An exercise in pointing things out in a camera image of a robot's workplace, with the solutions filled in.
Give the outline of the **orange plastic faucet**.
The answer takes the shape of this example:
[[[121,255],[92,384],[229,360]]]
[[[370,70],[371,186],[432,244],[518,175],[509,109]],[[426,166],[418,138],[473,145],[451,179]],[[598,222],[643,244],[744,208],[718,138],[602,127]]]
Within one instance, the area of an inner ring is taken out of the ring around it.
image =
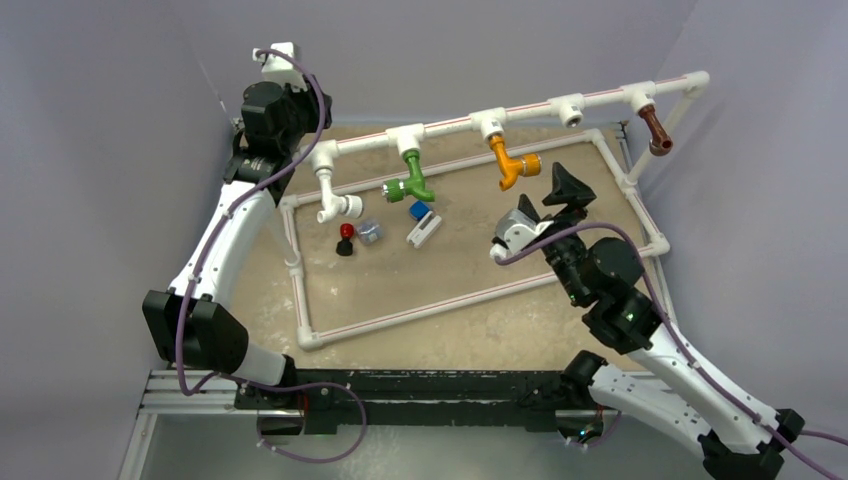
[[[495,155],[495,161],[501,173],[498,186],[501,191],[511,189],[519,178],[534,177],[541,173],[541,157],[536,153],[512,157],[506,148],[502,134],[493,134],[487,139],[488,146]]]

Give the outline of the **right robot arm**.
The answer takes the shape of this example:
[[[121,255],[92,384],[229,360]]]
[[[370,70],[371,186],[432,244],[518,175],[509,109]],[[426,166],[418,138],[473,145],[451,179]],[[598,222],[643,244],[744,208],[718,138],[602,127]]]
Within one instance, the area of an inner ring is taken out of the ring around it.
[[[773,479],[783,451],[800,435],[803,418],[748,394],[699,354],[671,323],[646,276],[638,250],[614,229],[586,245],[594,191],[562,165],[552,167],[552,188],[536,212],[521,196],[497,227],[511,257],[540,250],[570,303],[584,309],[583,323],[604,346],[635,361],[660,381],[641,383],[590,351],[580,352],[561,381],[576,407],[591,401],[631,415],[692,452],[715,479]]]

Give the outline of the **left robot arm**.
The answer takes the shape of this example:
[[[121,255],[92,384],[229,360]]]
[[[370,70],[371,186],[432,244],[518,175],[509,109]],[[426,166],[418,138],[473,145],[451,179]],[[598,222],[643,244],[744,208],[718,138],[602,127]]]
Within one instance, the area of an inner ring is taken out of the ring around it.
[[[149,291],[142,303],[163,360],[260,384],[260,397],[275,409],[297,399],[294,362],[257,345],[228,309],[252,244],[291,180],[301,139],[330,126],[331,105],[313,87],[262,81],[245,89],[243,125],[232,141],[213,217],[177,277],[165,290]]]

